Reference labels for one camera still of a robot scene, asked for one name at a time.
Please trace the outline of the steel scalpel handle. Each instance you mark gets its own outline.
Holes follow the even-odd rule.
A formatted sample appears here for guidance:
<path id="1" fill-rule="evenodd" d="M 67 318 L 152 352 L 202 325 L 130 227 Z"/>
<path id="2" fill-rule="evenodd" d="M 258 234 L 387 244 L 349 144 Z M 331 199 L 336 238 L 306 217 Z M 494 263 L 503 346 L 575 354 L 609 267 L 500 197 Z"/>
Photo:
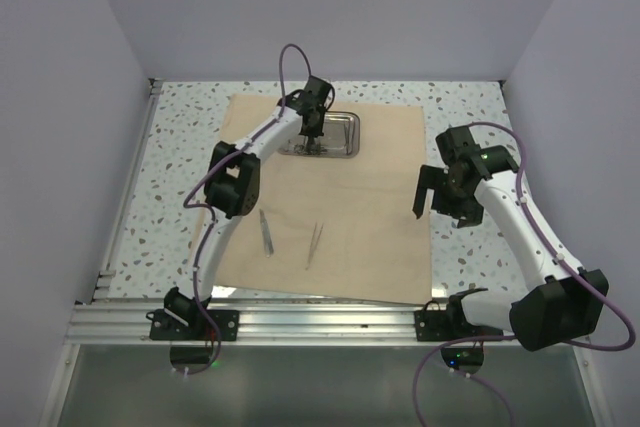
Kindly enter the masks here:
<path id="1" fill-rule="evenodd" d="M 275 250 L 266 214 L 263 209 L 259 210 L 259 222 L 263 239 L 264 253 L 267 258 L 270 258 L 274 254 Z"/>

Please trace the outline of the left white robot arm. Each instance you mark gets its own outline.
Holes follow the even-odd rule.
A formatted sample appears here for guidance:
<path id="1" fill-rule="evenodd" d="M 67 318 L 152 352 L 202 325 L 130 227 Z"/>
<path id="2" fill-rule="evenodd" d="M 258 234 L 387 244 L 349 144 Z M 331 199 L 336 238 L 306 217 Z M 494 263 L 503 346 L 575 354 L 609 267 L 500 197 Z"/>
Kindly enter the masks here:
<path id="1" fill-rule="evenodd" d="M 217 328 L 206 307 L 230 238 L 257 205 L 262 165 L 298 135 L 322 136 L 324 117 L 334 99 L 332 84 L 310 76 L 302 89 L 281 97 L 275 110 L 249 134 L 214 147 L 209 170 L 183 203 L 186 209 L 205 209 L 211 217 L 192 257 L 193 294 L 186 296 L 175 287 L 164 299 L 164 311 L 185 339 Z"/>

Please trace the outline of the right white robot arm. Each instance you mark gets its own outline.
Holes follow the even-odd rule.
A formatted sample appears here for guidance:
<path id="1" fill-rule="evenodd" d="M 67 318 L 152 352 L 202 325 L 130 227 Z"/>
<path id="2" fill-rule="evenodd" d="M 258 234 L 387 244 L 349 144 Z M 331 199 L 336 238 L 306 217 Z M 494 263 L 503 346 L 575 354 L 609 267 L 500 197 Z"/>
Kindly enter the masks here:
<path id="1" fill-rule="evenodd" d="M 474 288 L 453 294 L 445 326 L 451 336 L 511 332 L 528 351 L 592 334 L 609 283 L 598 269 L 588 271 L 562 247 L 530 195 L 519 185 L 519 166 L 504 146 L 481 147 L 467 126 L 451 127 L 436 138 L 444 163 L 419 171 L 412 211 L 426 209 L 476 227 L 490 216 L 503 234 L 523 275 L 527 293 Z"/>

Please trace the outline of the steel surgical instrument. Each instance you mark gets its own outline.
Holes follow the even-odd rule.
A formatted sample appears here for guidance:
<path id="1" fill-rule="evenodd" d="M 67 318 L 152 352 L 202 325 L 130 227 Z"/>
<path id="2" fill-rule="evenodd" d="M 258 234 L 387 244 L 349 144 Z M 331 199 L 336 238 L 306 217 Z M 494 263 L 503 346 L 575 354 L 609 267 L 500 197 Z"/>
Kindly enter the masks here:
<path id="1" fill-rule="evenodd" d="M 313 261 L 313 257 L 314 254 L 317 250 L 319 241 L 320 241 L 320 237 L 322 235 L 323 232 L 323 228 L 324 228 L 324 224 L 323 223 L 316 223 L 314 226 L 314 230 L 311 236 L 311 241 L 310 241 L 310 246 L 309 246 L 309 251 L 308 251 L 308 255 L 307 255 L 307 262 L 306 262 L 306 266 L 305 269 L 309 270 L 311 267 L 311 263 Z"/>

